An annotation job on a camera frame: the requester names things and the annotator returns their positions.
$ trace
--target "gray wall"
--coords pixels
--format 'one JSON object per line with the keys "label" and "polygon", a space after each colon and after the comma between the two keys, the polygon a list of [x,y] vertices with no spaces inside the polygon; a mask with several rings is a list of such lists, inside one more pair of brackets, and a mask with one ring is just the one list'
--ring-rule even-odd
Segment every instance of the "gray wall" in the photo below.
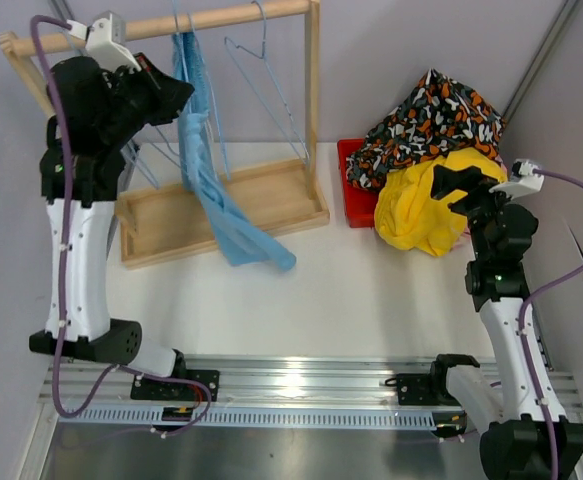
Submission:
{"label": "gray wall", "polygon": [[[502,145],[509,159],[533,158],[547,169],[583,180],[583,6]],[[569,229],[583,247],[583,193],[547,180],[526,203],[540,219],[526,263],[537,287],[581,263]],[[553,360],[558,368],[575,372],[583,400],[583,275],[546,294],[538,306]]]}
{"label": "gray wall", "polygon": [[[43,0],[0,0],[0,32],[24,33]],[[0,479],[13,478],[34,418],[47,360],[28,352],[50,297],[49,226],[37,164],[44,121],[0,52]]]}
{"label": "gray wall", "polygon": [[[184,13],[248,2],[176,3]],[[169,0],[71,4],[83,21],[101,13],[105,5],[128,21],[172,12]],[[320,139],[363,135],[402,101],[430,67],[473,86],[503,111],[561,4],[562,0],[323,0]],[[225,35],[258,48],[261,33],[255,24],[200,32],[225,135],[242,141],[282,139],[228,58]],[[271,64],[294,116],[302,120],[302,19],[272,20],[268,38]],[[159,68],[171,71],[170,39],[137,41],[130,48],[144,51]],[[284,119],[280,104],[273,103],[275,90],[264,67],[255,62],[246,65]]]}

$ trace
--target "wooden clothes rack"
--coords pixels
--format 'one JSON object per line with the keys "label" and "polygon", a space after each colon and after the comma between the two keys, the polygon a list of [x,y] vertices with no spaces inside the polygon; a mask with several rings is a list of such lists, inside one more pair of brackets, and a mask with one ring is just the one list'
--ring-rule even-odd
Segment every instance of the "wooden clothes rack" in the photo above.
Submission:
{"label": "wooden clothes rack", "polygon": [[[304,15],[305,42],[305,141],[309,158],[274,161],[232,172],[225,186],[254,225],[272,235],[329,223],[329,209],[316,179],[319,93],[320,0],[279,0],[263,3],[267,19]],[[262,20],[256,4],[207,10],[178,16],[181,32],[224,27]],[[176,33],[173,16],[129,22],[126,40],[140,40]],[[41,38],[45,53],[72,49],[64,35]],[[77,47],[84,42],[75,40]],[[13,32],[0,35],[0,48],[35,97],[47,117],[54,115],[45,80],[31,57],[30,38]],[[181,185],[158,190],[124,192],[116,202],[120,219],[122,261],[129,267],[151,265],[217,248],[211,226],[195,195]]]}

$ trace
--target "black bracket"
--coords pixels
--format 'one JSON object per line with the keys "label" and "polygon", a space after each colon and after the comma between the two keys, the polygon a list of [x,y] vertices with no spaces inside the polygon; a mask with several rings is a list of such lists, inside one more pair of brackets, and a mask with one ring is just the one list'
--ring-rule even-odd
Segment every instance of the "black bracket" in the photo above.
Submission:
{"label": "black bracket", "polygon": [[[51,332],[40,330],[29,337],[29,350],[43,355],[53,355],[57,340]],[[65,341],[62,356],[88,362],[128,365],[138,354],[142,343],[142,326],[138,322],[111,319],[107,333],[92,341],[78,338]]]}
{"label": "black bracket", "polygon": [[459,407],[458,401],[439,395],[428,373],[399,373],[395,377],[398,403],[405,407]]}
{"label": "black bracket", "polygon": [[[220,389],[220,372],[218,370],[189,370],[186,368],[184,356],[176,351],[176,365],[173,369],[174,378],[193,380],[205,385],[211,392],[211,401],[217,402]],[[133,379],[131,400],[157,400],[162,402],[195,402],[197,394],[189,385],[160,382],[142,378]]]}
{"label": "black bracket", "polygon": [[384,382],[396,388],[398,403],[409,407],[449,406],[460,407],[460,403],[449,395],[446,378],[449,368],[471,365],[480,368],[477,360],[470,355],[438,355],[429,373],[398,373]]}

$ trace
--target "yellow cloth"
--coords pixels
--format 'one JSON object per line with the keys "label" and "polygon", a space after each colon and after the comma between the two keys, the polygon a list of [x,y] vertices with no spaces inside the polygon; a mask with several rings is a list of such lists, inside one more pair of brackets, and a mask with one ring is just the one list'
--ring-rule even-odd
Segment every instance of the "yellow cloth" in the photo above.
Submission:
{"label": "yellow cloth", "polygon": [[375,228],[380,237],[400,250],[417,247],[439,257],[447,253],[465,230],[467,219],[452,213],[448,205],[466,195],[456,190],[442,200],[431,198],[433,167],[444,165],[452,170],[476,166],[483,174],[498,182],[506,173],[493,160],[474,148],[465,148],[438,157],[430,162],[413,165],[387,175],[375,207]]}

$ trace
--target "white tabletop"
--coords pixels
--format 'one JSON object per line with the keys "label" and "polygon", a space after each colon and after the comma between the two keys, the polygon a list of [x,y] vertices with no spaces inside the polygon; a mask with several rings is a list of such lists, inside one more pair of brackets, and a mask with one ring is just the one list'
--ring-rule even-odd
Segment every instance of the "white tabletop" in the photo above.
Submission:
{"label": "white tabletop", "polygon": [[[232,168],[288,158],[288,150],[228,145]],[[151,146],[142,154],[161,184],[179,181],[179,170]],[[317,171],[331,222],[279,237],[298,258],[293,270],[231,267],[217,251],[127,270],[116,234],[107,264],[112,317],[140,321],[145,335],[185,354],[493,358],[464,289],[469,243],[433,258],[398,251],[373,229],[351,229],[334,143],[318,145]],[[136,171],[130,188],[146,186]]]}

